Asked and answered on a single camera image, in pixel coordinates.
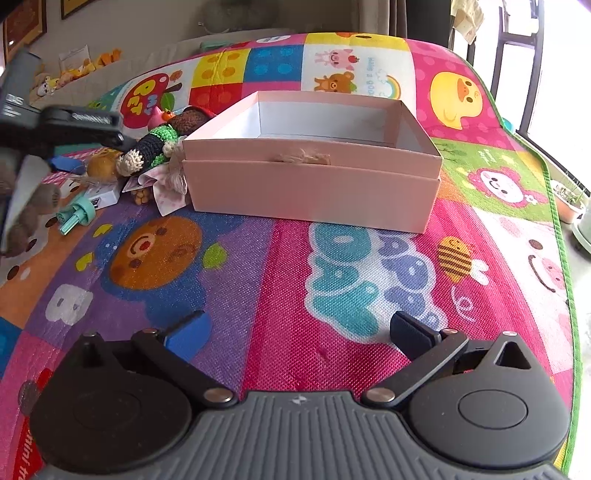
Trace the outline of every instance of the plant pot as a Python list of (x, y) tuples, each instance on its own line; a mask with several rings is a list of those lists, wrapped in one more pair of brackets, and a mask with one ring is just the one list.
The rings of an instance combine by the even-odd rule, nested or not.
[(561, 197), (554, 194), (554, 200), (556, 201), (556, 209), (558, 210), (558, 218), (563, 223), (571, 224), (573, 223), (581, 213), (585, 211), (585, 208), (582, 203), (580, 203), (579, 208), (565, 202)]

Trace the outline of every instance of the orange toy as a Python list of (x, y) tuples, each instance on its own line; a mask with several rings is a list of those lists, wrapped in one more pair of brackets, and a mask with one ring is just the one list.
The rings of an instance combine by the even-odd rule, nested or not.
[(172, 113), (168, 109), (166, 109), (162, 114), (162, 120), (164, 120), (165, 122), (168, 122), (172, 117), (174, 117), (174, 113)]
[(119, 60), (121, 58), (121, 54), (123, 52), (116, 48), (112, 52), (101, 53), (99, 57), (94, 61), (96, 68), (100, 69), (106, 65), (110, 65), (111, 63)]

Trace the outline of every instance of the cartoon bear print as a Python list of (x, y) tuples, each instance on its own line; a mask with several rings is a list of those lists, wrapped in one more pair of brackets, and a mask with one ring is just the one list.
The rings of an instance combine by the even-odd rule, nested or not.
[(495, 196), (503, 203), (517, 208), (548, 203), (545, 195), (521, 186), (521, 177), (515, 170), (479, 168), (468, 175), (468, 180), (488, 197)]
[(345, 73), (333, 73), (330, 77), (324, 75), (323, 78), (314, 81), (318, 83), (314, 87), (314, 91), (318, 90), (322, 92), (338, 92), (338, 93), (352, 93), (357, 90), (357, 86), (352, 82), (355, 78), (351, 72)]

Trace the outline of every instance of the stuffed toy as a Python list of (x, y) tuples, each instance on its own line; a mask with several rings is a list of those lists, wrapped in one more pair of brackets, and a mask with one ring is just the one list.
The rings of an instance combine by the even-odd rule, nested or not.
[(170, 110), (165, 110), (163, 112), (160, 108), (155, 106), (154, 113), (152, 113), (150, 120), (148, 120), (148, 130), (152, 130), (153, 128), (165, 124), (174, 116), (174, 113), (172, 113)]
[(115, 162), (121, 153), (111, 148), (101, 148), (86, 163), (86, 174), (101, 183), (110, 183), (119, 178)]
[(51, 95), (58, 88), (58, 83), (59, 79), (52, 79), (47, 75), (43, 83), (37, 88), (37, 95), (40, 97)]
[(116, 48), (112, 52), (101, 53), (99, 57), (93, 62), (95, 67), (101, 69), (107, 65), (110, 65), (114, 61), (117, 61), (121, 58), (121, 54), (123, 52)]
[(72, 72), (64, 72), (61, 74), (60, 79), (57, 81), (57, 87), (65, 87), (68, 83), (74, 80), (74, 74)]
[(187, 107), (183, 113), (150, 130), (131, 150), (121, 155), (116, 161), (117, 171), (123, 177), (131, 177), (167, 162), (179, 137), (192, 134), (214, 116), (205, 108)]

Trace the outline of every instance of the teal plastic toy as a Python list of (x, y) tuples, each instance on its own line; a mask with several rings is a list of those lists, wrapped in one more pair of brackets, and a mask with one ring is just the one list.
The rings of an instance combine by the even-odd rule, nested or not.
[(84, 192), (78, 194), (57, 214), (57, 221), (60, 222), (60, 233), (67, 235), (78, 223), (88, 225), (96, 217), (96, 211), (92, 202), (84, 196)]
[(505, 126), (505, 128), (511, 132), (512, 134), (515, 133), (515, 127), (513, 126), (513, 124), (511, 122), (509, 122), (509, 120), (507, 120), (506, 118), (502, 118), (503, 120), (503, 125)]

